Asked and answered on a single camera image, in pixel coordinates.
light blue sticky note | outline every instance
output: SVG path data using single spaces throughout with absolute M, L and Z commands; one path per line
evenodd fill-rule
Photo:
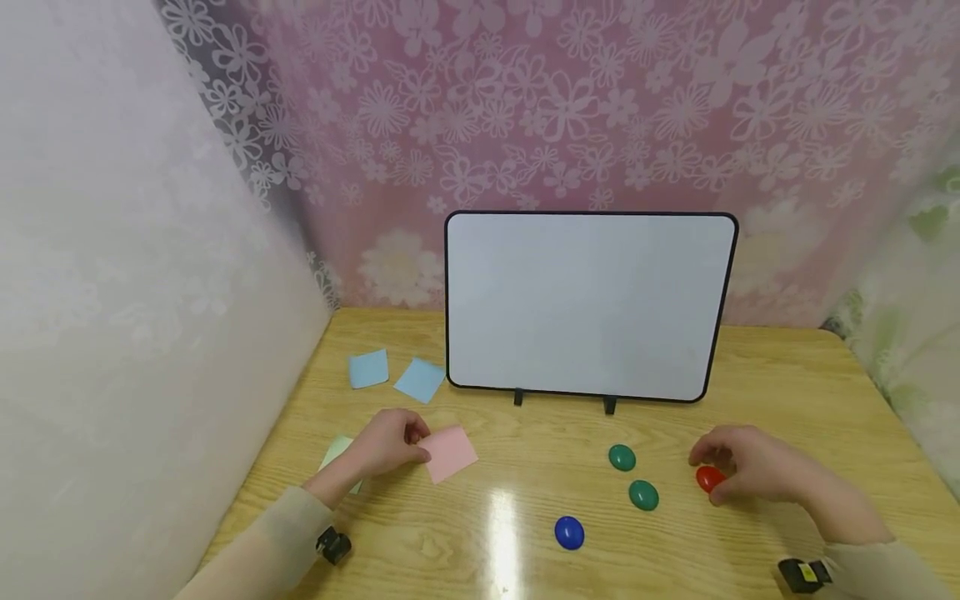
M 431 365 L 425 360 L 415 358 L 407 370 L 394 385 L 394 388 L 426 404 L 437 393 L 440 384 L 444 382 L 444 370 Z
M 387 371 L 387 350 L 350 356 L 349 370 L 350 387 L 354 390 L 383 383 L 390 378 L 390 373 Z

curtain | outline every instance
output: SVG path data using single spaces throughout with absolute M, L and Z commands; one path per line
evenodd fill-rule
M 350 305 L 440 308 L 454 209 L 728 210 L 726 322 L 817 326 L 960 113 L 944 0 L 214 4 L 168 32 Z
M 960 135 L 842 298 L 842 336 L 960 497 Z
M 150 2 L 9 5 L 0 65 L 2 595 L 170 598 L 329 309 Z

green magnet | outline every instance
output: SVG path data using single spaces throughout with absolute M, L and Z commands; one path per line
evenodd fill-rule
M 630 484 L 630 501 L 641 511 L 652 511 L 660 504 L 660 495 L 649 481 L 637 479 Z
M 617 470 L 630 470 L 636 467 L 636 455 L 623 444 L 614 444 L 610 446 L 610 452 L 607 453 L 610 458 L 610 464 Z

sleeve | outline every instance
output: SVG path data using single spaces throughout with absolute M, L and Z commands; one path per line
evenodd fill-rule
M 952 600 L 923 559 L 899 541 L 862 546 L 827 545 L 824 564 L 833 580 L 829 598 Z
M 197 573 L 175 600 L 269 600 L 300 582 L 317 558 L 330 509 L 289 488 L 245 532 Z

white board surface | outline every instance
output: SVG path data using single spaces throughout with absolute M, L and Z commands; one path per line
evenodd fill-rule
M 447 378 L 698 400 L 736 234 L 726 213 L 455 212 L 445 232 Z

